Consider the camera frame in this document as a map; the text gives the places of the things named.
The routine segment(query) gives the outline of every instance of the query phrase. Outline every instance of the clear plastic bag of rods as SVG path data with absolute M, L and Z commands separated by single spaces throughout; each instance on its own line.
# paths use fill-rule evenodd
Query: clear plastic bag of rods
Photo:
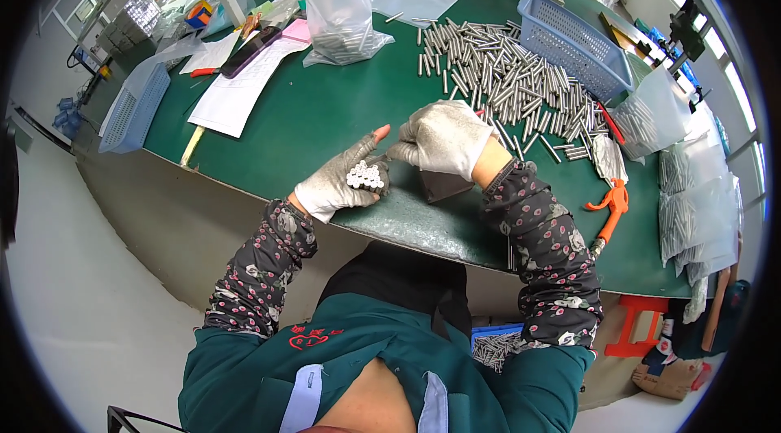
M 737 219 L 733 176 L 728 174 L 678 194 L 659 195 L 661 263 L 723 235 Z
M 730 174 L 733 178 L 733 187 L 735 191 L 735 219 L 728 225 L 726 225 L 721 231 L 720 235 L 712 240 L 708 240 L 700 245 L 695 245 L 680 252 L 675 257 L 676 264 L 676 276 L 680 275 L 683 268 L 689 263 L 712 263 L 716 265 L 722 265 L 716 268 L 714 271 L 720 271 L 724 267 L 728 267 L 737 262 L 738 258 L 738 245 L 737 234 L 738 231 L 743 231 L 743 201 L 740 198 L 740 186 L 738 185 L 738 178 Z M 709 266 L 696 265 L 688 270 L 691 274 L 695 272 L 695 276 L 701 277 L 701 274 L 705 272 Z
M 686 92 L 664 68 L 648 74 L 611 116 L 626 140 L 621 148 L 630 160 L 680 141 L 689 133 L 691 120 Z
M 729 172 L 721 145 L 708 146 L 707 134 L 659 152 L 659 188 L 676 194 Z
M 304 58 L 304 67 L 360 62 L 394 41 L 374 30 L 372 0 L 306 0 L 306 16 L 312 51 Z

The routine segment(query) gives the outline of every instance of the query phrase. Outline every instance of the blue plastic basket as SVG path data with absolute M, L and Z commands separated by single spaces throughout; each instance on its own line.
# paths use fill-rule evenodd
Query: blue plastic basket
M 586 21 L 550 0 L 521 0 L 521 46 L 564 67 L 603 103 L 634 91 L 626 54 Z
M 140 99 L 136 100 L 135 96 L 123 87 L 105 127 L 98 151 L 127 153 L 144 146 L 151 120 L 155 117 L 170 83 L 171 77 L 165 64 L 158 63 L 144 84 Z
M 523 331 L 523 323 L 472 328 L 472 351 L 475 351 L 475 338 L 479 336 L 506 335 L 507 333 L 515 333 L 517 331 Z

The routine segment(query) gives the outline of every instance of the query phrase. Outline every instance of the printed form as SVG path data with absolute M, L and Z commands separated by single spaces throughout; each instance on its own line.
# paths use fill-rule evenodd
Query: printed form
M 221 74 L 201 96 L 188 121 L 239 138 L 258 96 L 282 59 L 309 45 L 281 37 L 234 78 Z

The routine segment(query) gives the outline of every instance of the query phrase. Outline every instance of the sticky note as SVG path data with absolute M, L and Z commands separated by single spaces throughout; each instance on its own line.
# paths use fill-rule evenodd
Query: sticky note
M 290 26 L 285 28 L 285 31 L 282 31 L 282 36 L 299 42 L 312 42 L 312 37 L 309 35 L 309 26 L 307 25 L 306 20 L 301 18 L 290 23 Z

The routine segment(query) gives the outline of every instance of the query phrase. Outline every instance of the white cotton glove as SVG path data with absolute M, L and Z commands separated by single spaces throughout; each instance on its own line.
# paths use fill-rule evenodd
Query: white cotton glove
M 418 109 L 398 130 L 399 142 L 388 157 L 421 170 L 458 174 L 472 182 L 472 170 L 496 128 L 487 125 L 464 101 L 437 101 Z
M 385 183 L 383 188 L 371 191 L 355 189 L 347 185 L 345 180 L 347 172 L 357 163 L 374 158 L 370 154 L 376 148 L 375 135 L 369 133 L 343 153 L 328 160 L 317 172 L 295 186 L 298 202 L 312 217 L 323 223 L 330 221 L 334 213 L 343 207 L 370 206 L 376 203 L 380 195 L 387 195 L 391 185 L 388 181 L 388 165 L 385 162 L 376 163 L 380 169 L 380 180 Z

